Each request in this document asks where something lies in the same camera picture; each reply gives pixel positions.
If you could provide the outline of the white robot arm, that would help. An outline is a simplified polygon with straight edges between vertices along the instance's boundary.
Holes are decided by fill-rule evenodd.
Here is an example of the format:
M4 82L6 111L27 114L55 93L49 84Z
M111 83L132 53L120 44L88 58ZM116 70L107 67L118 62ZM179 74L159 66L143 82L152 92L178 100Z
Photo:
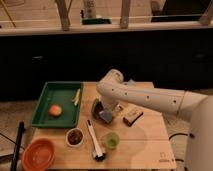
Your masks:
M190 123L185 171L213 171L213 95L185 90L140 88L124 82L111 69L96 85L102 104L113 109L119 101L170 114Z

